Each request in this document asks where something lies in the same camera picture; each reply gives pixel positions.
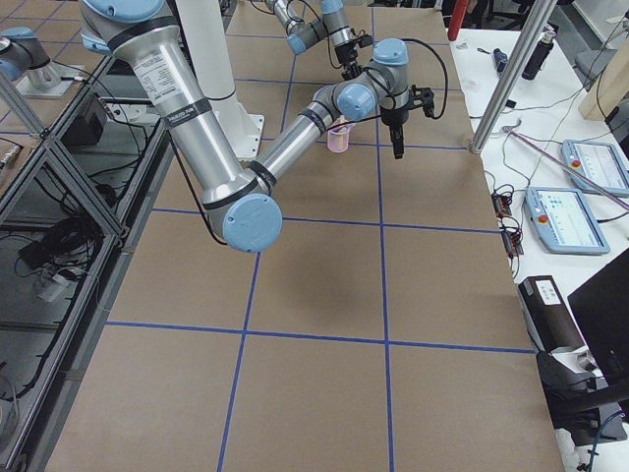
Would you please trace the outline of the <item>red cylinder bottle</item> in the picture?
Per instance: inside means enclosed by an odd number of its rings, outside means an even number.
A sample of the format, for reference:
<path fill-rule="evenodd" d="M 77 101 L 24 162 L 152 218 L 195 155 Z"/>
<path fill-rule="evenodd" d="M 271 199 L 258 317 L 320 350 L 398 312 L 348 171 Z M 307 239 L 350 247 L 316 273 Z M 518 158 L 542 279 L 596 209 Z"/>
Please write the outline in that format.
<path fill-rule="evenodd" d="M 468 4 L 469 0 L 455 1 L 447 29 L 447 38 L 449 41 L 455 41 L 457 39 L 459 30 L 466 16 Z"/>

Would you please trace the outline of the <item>black water bottle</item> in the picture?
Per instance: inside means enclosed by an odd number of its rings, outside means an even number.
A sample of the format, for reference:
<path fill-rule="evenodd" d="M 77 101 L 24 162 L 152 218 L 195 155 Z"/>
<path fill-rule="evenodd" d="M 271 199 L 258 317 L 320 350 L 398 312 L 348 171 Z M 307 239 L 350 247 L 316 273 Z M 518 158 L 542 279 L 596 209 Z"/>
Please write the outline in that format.
<path fill-rule="evenodd" d="M 556 32 L 553 29 L 546 30 L 542 38 L 536 44 L 536 47 L 522 72 L 522 78 L 532 81 L 542 69 L 543 63 L 548 57 L 554 46 Z"/>

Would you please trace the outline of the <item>near blue teach pendant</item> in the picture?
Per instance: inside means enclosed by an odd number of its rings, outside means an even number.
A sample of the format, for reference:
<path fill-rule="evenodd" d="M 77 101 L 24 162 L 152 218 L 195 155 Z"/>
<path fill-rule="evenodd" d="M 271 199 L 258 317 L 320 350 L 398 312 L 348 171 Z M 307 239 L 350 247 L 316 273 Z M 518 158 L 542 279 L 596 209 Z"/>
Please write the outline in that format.
<path fill-rule="evenodd" d="M 602 256 L 610 252 L 580 190 L 529 187 L 524 207 L 540 241 L 550 253 Z"/>

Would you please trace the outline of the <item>blue teach pendant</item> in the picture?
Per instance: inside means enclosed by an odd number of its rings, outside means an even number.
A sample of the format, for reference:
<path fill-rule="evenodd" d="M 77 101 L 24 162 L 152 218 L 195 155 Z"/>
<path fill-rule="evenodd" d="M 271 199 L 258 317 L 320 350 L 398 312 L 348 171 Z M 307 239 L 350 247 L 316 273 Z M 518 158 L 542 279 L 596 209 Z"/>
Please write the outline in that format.
<path fill-rule="evenodd" d="M 615 145 L 566 140 L 561 145 L 564 162 L 616 197 L 628 197 L 628 170 Z"/>
<path fill-rule="evenodd" d="M 529 187 L 524 207 L 540 241 L 550 253 L 602 256 L 610 252 L 580 190 Z"/>

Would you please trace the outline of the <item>far blue teach pendant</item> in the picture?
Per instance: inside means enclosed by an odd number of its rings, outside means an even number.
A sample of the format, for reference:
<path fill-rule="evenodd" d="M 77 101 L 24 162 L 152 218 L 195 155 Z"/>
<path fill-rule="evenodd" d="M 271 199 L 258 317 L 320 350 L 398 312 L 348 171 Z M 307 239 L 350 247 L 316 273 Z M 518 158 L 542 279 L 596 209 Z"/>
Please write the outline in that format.
<path fill-rule="evenodd" d="M 616 197 L 628 197 L 628 170 L 615 145 L 566 140 L 561 145 L 564 162 Z"/>

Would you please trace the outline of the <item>black cardboard box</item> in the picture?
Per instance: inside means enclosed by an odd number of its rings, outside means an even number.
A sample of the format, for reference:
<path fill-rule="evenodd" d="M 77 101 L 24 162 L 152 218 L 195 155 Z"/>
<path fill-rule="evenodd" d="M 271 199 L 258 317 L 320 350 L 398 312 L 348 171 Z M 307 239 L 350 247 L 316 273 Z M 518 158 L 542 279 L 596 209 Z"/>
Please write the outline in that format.
<path fill-rule="evenodd" d="M 518 290 L 528 330 L 541 351 L 562 354 L 585 346 L 551 275 L 526 277 Z"/>

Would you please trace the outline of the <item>black monitor on stand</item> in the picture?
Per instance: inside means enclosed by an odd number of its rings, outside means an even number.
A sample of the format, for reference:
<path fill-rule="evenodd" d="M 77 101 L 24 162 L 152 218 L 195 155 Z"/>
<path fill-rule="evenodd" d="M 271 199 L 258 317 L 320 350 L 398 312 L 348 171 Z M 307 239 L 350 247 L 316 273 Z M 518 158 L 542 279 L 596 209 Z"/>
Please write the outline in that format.
<path fill-rule="evenodd" d="M 553 427 L 588 445 L 614 409 L 628 412 L 628 253 L 572 292 L 568 303 L 602 377 L 574 373 L 542 352 L 536 360 Z"/>

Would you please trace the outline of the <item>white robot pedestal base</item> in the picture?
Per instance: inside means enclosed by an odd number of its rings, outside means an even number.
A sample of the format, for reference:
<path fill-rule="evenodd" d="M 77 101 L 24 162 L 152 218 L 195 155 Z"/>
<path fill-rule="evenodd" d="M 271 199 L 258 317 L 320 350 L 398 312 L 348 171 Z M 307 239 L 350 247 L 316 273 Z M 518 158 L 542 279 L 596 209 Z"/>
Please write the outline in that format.
<path fill-rule="evenodd" d="M 238 98 L 219 3 L 179 0 L 176 7 L 202 92 L 237 158 L 254 159 L 264 117 L 248 113 Z"/>

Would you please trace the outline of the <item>grey aluminium frame post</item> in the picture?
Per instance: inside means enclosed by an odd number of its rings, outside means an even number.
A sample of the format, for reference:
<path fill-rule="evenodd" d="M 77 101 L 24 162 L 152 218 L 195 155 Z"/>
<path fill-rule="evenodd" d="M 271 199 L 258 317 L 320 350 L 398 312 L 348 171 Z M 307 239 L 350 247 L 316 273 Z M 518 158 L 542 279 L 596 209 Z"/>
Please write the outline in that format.
<path fill-rule="evenodd" d="M 547 23 L 557 0 L 536 1 L 532 7 L 517 41 L 509 56 L 509 62 L 498 80 L 492 96 L 486 106 L 485 113 L 469 144 L 469 151 L 480 154 L 491 134 L 506 100 L 530 59 L 538 42 L 543 26 Z"/>

